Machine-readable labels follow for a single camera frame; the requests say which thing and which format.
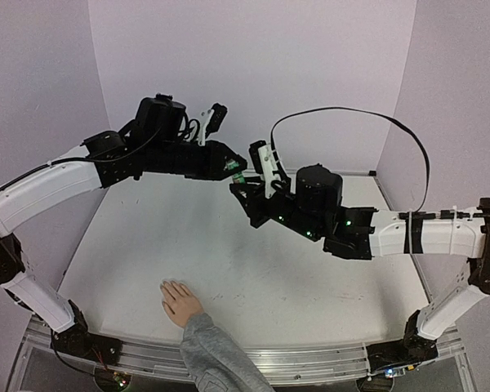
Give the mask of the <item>nail polish bottle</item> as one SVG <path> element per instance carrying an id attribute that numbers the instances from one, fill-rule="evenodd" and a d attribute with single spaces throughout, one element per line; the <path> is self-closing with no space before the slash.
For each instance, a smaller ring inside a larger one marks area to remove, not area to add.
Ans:
<path id="1" fill-rule="evenodd" d="M 245 178 L 241 172 L 232 175 L 232 181 L 234 184 L 245 184 L 246 183 L 246 180 L 245 180 Z"/>

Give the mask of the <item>white nail polish cap brush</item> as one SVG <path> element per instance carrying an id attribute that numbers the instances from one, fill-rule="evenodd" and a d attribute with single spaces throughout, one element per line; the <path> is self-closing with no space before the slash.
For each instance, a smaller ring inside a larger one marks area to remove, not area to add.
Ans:
<path id="1" fill-rule="evenodd" d="M 228 170 L 232 171 L 234 170 L 236 167 L 238 167 L 238 163 L 236 163 L 234 160 L 230 160 L 226 163 L 226 167 Z"/>

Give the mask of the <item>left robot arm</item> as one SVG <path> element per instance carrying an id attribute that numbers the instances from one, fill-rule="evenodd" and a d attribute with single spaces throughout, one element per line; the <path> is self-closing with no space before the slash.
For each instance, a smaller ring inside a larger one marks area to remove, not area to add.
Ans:
<path id="1" fill-rule="evenodd" d="M 80 310 L 38 281 L 14 231 L 53 207 L 146 172 L 221 181 L 246 169 L 245 158 L 210 140 L 228 113 L 215 103 L 200 118 L 171 96 L 145 97 L 119 131 L 103 131 L 52 161 L 0 185 L 0 287 L 38 315 L 78 357 L 94 348 Z"/>

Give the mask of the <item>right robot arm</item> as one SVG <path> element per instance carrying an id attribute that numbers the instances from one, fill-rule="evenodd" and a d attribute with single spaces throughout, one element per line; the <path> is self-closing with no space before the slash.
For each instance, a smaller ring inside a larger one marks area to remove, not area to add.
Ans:
<path id="1" fill-rule="evenodd" d="M 267 221 L 318 242 L 345 260 L 370 261 L 401 254 L 464 256 L 462 271 L 426 307 L 407 320 L 403 338 L 372 344 L 373 371 L 419 364 L 438 355 L 436 342 L 464 313 L 490 296 L 490 198 L 477 207 L 440 212 L 395 212 L 344 207 L 343 179 L 325 167 L 303 167 L 295 180 L 262 173 L 229 189 L 254 228 Z"/>

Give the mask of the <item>grey sleeved forearm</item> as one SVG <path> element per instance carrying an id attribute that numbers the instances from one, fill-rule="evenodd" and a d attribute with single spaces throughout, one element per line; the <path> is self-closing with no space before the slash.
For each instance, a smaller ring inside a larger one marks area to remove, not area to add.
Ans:
<path id="1" fill-rule="evenodd" d="M 208 314 L 191 318 L 180 355 L 199 391 L 272 391 L 257 366 Z"/>

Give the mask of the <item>mannequin hand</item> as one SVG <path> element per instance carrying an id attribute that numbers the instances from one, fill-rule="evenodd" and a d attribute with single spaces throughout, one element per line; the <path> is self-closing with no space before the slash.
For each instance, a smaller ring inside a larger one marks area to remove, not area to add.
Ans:
<path id="1" fill-rule="evenodd" d="M 185 284 L 166 280 L 160 290 L 163 309 L 177 327 L 185 328 L 191 318 L 204 313 L 201 302 Z"/>

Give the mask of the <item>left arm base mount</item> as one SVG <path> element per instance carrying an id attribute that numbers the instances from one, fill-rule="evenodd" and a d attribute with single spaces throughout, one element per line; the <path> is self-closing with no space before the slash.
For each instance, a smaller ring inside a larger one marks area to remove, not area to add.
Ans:
<path id="1" fill-rule="evenodd" d="M 66 332 L 51 338 L 51 347 L 58 353 L 105 365 L 118 364 L 122 345 L 119 339 L 92 333 Z"/>

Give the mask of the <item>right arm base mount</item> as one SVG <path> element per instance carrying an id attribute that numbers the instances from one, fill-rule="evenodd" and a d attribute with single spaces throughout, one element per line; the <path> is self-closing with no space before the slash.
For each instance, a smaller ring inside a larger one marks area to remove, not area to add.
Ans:
<path id="1" fill-rule="evenodd" d="M 436 341 L 428 341 L 425 345 L 409 348 L 405 347 L 402 341 L 388 341 L 367 347 L 367 360 L 372 375 L 383 373 L 391 368 L 418 365 L 437 357 Z"/>

